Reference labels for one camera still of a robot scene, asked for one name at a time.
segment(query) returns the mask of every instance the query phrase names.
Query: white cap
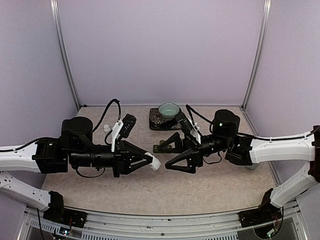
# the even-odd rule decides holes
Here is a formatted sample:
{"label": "white cap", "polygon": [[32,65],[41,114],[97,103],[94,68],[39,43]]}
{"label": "white cap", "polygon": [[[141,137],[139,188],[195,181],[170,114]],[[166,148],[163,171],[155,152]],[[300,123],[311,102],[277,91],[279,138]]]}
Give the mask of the white cap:
{"label": "white cap", "polygon": [[111,130],[109,124],[104,125],[103,129],[105,132],[110,132],[110,130]]}
{"label": "white cap", "polygon": [[150,152],[146,152],[145,155],[152,157],[152,163],[148,164],[150,166],[150,168],[152,168],[154,171],[158,170],[161,165],[161,162],[158,160],[158,158],[153,156]]}

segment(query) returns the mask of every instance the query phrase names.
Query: bowl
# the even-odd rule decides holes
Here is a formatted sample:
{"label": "bowl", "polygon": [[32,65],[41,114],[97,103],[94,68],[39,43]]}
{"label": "bowl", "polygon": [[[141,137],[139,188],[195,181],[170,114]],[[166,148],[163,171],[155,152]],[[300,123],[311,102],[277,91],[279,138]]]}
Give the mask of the bowl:
{"label": "bowl", "polygon": [[158,111],[164,119],[171,120],[179,113],[180,108],[174,103],[167,102],[160,105]]}

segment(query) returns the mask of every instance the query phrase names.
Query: purple wall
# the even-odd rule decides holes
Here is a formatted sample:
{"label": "purple wall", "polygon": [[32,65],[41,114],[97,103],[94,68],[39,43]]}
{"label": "purple wall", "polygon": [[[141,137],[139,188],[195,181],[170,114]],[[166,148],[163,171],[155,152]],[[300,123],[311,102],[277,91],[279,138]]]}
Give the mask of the purple wall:
{"label": "purple wall", "polygon": [[263,7],[263,0],[59,1],[81,102],[240,106]]}
{"label": "purple wall", "polygon": [[[75,115],[50,1],[0,1],[0,146],[37,137],[58,137],[61,123]],[[40,187],[44,176],[14,172]],[[17,239],[26,205],[0,193],[0,239]]]}
{"label": "purple wall", "polygon": [[[261,136],[303,133],[320,124],[320,1],[273,0],[248,114]],[[302,162],[276,162],[283,181]],[[320,236],[320,187],[297,198],[311,240]]]}

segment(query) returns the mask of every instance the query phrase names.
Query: beige table surface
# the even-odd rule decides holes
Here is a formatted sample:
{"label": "beige table surface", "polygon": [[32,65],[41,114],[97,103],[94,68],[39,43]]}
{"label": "beige table surface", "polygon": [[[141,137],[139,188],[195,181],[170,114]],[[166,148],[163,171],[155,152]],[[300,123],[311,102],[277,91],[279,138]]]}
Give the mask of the beige table surface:
{"label": "beige table surface", "polygon": [[[165,140],[174,131],[152,131],[149,129],[150,106],[123,106],[126,113],[134,115],[136,124],[127,138],[132,144],[152,152],[153,144]],[[241,118],[239,131],[251,133],[246,120],[237,107],[194,107],[212,120],[215,111],[228,109]],[[104,107],[83,107],[78,116],[99,121]],[[111,107],[104,121],[93,135],[95,144],[104,144],[104,124],[112,125],[118,116],[117,107]],[[209,124],[194,116],[202,134],[209,134]],[[258,206],[265,191],[273,188],[274,181],[267,163],[256,170],[236,166],[223,160],[219,164],[196,169],[196,174],[165,169],[165,162],[175,154],[155,154],[161,167],[153,171],[142,167],[129,175],[114,178],[112,169],[107,168],[99,178],[82,178],[69,168],[68,173],[48,174],[42,189],[57,191],[64,197],[66,206],[107,213],[133,215],[192,215],[225,212]],[[217,161],[214,154],[207,161]],[[85,175],[96,175],[92,168],[80,167]]]}

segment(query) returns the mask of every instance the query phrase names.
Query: black tray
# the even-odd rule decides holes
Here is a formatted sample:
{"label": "black tray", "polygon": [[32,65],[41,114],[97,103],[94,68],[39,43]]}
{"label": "black tray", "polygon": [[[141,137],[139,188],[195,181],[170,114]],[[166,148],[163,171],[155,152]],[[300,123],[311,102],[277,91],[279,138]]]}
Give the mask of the black tray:
{"label": "black tray", "polygon": [[180,124],[175,120],[164,119],[158,108],[151,108],[149,113],[149,128],[154,131],[180,130]]}

